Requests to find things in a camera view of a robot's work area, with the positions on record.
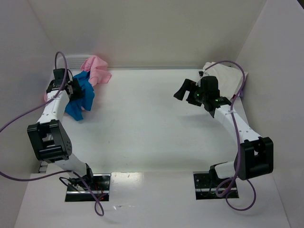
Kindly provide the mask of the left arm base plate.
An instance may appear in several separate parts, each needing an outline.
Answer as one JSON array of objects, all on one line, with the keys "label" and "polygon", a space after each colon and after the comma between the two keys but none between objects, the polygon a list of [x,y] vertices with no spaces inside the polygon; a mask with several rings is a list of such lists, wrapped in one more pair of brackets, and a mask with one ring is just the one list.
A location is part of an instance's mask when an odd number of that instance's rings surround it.
[{"label": "left arm base plate", "polygon": [[[62,178],[66,185],[65,202],[90,202],[95,199],[80,179]],[[110,174],[93,174],[93,179],[84,181],[99,201],[109,201]]]}]

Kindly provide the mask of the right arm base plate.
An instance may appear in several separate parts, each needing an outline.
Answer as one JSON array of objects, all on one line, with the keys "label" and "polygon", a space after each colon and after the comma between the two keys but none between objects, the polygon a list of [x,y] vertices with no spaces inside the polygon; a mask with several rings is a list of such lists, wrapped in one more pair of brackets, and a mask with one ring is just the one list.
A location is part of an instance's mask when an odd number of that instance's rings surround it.
[{"label": "right arm base plate", "polygon": [[[212,178],[209,172],[194,172],[193,178],[196,200],[222,199],[216,195],[216,188],[225,179]],[[230,183],[231,181],[228,181],[221,188],[219,188],[219,194],[224,192]],[[233,185],[231,191],[232,193],[228,196],[228,198],[239,198],[236,183]]]}]

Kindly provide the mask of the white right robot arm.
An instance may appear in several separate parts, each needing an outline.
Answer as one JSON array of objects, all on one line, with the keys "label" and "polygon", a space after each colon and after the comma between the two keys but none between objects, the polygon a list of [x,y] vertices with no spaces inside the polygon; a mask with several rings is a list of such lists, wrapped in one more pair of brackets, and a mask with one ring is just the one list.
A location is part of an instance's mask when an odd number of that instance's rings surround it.
[{"label": "white right robot arm", "polygon": [[209,172],[216,180],[237,177],[245,181],[273,172],[274,144],[269,137],[262,137],[231,109],[231,102],[220,96],[218,80],[215,76],[205,76],[196,82],[185,79],[181,88],[174,94],[183,100],[189,92],[187,102],[191,105],[203,106],[209,114],[218,120],[240,146],[240,164],[237,161],[223,162],[212,165]]}]

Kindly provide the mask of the blue t shirt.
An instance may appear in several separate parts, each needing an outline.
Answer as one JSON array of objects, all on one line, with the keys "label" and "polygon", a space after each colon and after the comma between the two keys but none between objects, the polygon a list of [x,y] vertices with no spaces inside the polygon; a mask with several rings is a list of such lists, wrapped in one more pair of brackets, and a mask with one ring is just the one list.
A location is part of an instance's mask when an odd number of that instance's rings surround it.
[{"label": "blue t shirt", "polygon": [[91,111],[93,105],[95,93],[89,79],[90,71],[82,71],[73,77],[72,83],[76,85],[73,92],[76,95],[72,94],[72,100],[66,105],[65,112],[76,121],[83,120],[82,110]]}]

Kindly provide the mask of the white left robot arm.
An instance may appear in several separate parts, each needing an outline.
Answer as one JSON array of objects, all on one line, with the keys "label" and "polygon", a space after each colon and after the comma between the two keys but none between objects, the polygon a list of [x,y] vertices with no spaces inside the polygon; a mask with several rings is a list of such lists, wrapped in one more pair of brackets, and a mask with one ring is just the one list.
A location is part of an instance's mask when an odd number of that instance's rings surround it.
[{"label": "white left robot arm", "polygon": [[72,153],[71,140],[61,123],[68,103],[83,93],[78,81],[69,77],[68,70],[57,68],[53,74],[54,79],[46,90],[47,104],[43,113],[35,124],[27,128],[31,145],[39,161],[71,171],[74,185],[81,185],[80,179],[91,184],[94,182],[92,170]]}]

